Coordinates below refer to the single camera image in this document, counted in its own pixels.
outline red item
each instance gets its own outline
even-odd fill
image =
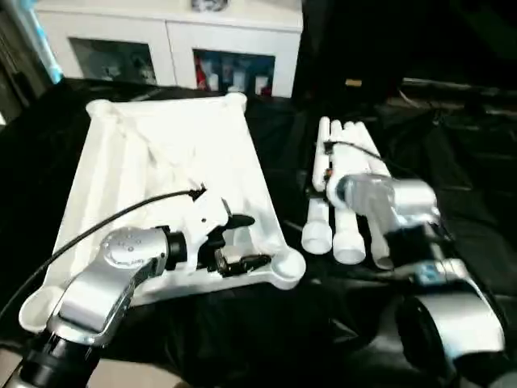
[[[268,97],[271,97],[272,94],[273,94],[273,89],[271,88],[271,86],[263,87],[262,90],[260,91],[260,95],[266,95]]]
[[[194,59],[195,62],[195,81],[197,82],[197,88],[201,91],[207,91],[207,76],[204,74],[203,69],[201,69],[201,60],[196,57]]]

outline cabinet door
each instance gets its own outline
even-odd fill
[[[39,12],[65,77],[175,85],[165,22]]]
[[[167,23],[167,29],[179,86],[196,89],[206,82],[208,89],[218,85],[221,90],[231,71],[236,84],[233,89],[244,83],[244,91],[260,94],[269,89],[269,94],[291,96],[299,34],[176,22]],[[229,70],[225,62],[233,68]]]

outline table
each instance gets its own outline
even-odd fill
[[[51,254],[88,129],[86,103],[127,101],[146,93],[151,99],[210,95],[64,80],[0,133],[1,302]],[[285,237],[300,251],[297,226],[304,224],[307,209],[306,167],[324,113],[323,102],[301,108],[286,99],[251,99],[246,111]],[[373,113],[339,111],[333,117],[365,120],[383,155],[435,188],[460,253],[506,315],[512,343],[517,333],[517,255],[508,226],[517,214],[515,193],[504,187],[506,181],[494,186],[498,181],[487,173],[488,166],[472,171],[466,162],[477,161],[480,146],[486,154],[497,145],[501,156],[501,144],[506,144],[510,152],[511,137],[501,142],[488,135],[475,138],[472,131],[465,135],[459,118],[455,127],[454,115],[437,120],[435,112],[380,107]],[[395,288],[361,280],[368,263],[349,268],[329,257],[305,258],[306,276],[290,291],[253,285],[132,309],[106,356],[161,365],[198,386],[439,386],[411,368],[401,352],[393,322],[400,298]],[[0,339],[15,347],[28,337],[17,323],[21,302],[0,330]]]

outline white cabinet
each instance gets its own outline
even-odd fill
[[[39,0],[36,15],[63,74],[289,97],[301,0]]]

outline pvc pipe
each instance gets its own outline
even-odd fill
[[[329,155],[325,153],[325,141],[330,138],[330,120],[328,117],[320,119],[317,131],[316,154],[314,156],[313,186],[317,192],[325,190],[325,173],[330,166]]]
[[[335,120],[330,125],[331,141],[357,143],[355,131],[343,130]],[[335,144],[332,152],[332,176],[327,184],[327,195],[335,195],[339,180],[346,175],[362,174],[369,171],[364,154],[348,145]],[[363,236],[359,233],[355,213],[341,201],[335,207],[336,234],[334,236],[334,258],[342,264],[357,264],[366,257]]]
[[[374,153],[375,155],[380,156],[379,150],[373,142],[373,139],[370,136],[368,130],[366,129],[364,123],[359,122],[357,124],[353,124],[351,122],[348,122],[345,124],[345,129],[354,129],[358,134],[360,145],[364,147],[366,150]],[[383,161],[368,155],[366,155],[366,159],[368,161],[370,171],[373,174],[391,176],[388,167],[385,165]],[[370,235],[372,236],[372,245],[370,246],[370,251],[372,253],[373,262],[379,269],[392,269],[393,262],[389,258],[388,243],[386,242],[385,237],[380,232],[377,221],[369,218],[368,228],[370,229]]]
[[[301,246],[313,255],[323,255],[332,249],[329,205],[320,198],[309,201],[307,223],[301,232]]]

